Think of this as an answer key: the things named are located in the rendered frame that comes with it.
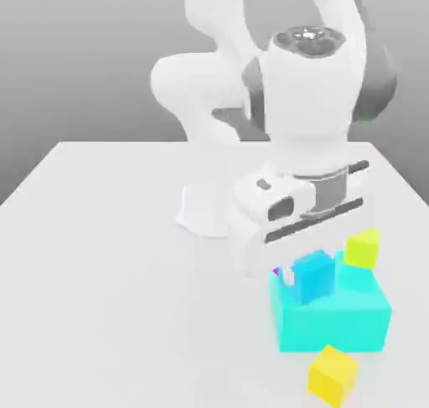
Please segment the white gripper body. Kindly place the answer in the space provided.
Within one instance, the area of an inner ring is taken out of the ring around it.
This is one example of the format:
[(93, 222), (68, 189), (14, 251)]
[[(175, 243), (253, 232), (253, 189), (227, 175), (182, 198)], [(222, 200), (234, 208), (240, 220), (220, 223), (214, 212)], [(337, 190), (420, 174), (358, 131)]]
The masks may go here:
[(257, 275), (289, 266), (316, 250), (332, 254), (344, 239), (365, 228), (365, 200), (349, 199), (323, 215), (306, 217), (305, 202), (282, 196), (261, 209), (231, 200), (231, 257), (237, 271)]

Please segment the small blue cube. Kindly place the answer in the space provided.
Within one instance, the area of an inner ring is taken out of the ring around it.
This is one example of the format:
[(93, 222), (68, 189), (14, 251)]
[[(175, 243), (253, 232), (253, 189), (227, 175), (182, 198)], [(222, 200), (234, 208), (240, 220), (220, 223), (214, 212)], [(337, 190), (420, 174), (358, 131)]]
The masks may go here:
[(298, 305), (306, 305), (333, 293), (335, 262), (324, 250), (314, 251), (292, 264), (292, 295)]

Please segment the small lime cube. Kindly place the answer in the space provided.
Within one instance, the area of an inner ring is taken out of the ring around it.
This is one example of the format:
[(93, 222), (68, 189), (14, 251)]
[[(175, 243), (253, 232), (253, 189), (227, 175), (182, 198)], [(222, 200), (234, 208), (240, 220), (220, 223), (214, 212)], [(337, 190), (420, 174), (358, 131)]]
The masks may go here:
[(345, 244), (344, 264), (374, 270), (379, 252), (379, 236), (376, 228), (351, 235)]

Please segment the small yellow cube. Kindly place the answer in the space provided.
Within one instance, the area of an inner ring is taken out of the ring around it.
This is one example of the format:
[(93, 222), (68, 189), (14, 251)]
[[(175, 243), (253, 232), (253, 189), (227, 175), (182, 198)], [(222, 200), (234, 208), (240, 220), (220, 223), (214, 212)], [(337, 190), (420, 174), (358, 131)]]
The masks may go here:
[(310, 365), (308, 390), (340, 408), (354, 388), (359, 363), (347, 354), (326, 345)]

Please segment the large cyan box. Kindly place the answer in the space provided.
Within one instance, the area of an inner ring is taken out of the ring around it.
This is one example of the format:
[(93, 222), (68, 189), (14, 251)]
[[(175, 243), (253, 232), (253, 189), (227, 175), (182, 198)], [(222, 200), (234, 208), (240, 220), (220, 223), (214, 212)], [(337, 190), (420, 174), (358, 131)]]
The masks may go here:
[(380, 352), (392, 307), (371, 269), (347, 266), (334, 256), (333, 294), (298, 305), (279, 276), (269, 277), (271, 309), (281, 352), (319, 352), (331, 345), (344, 352)]

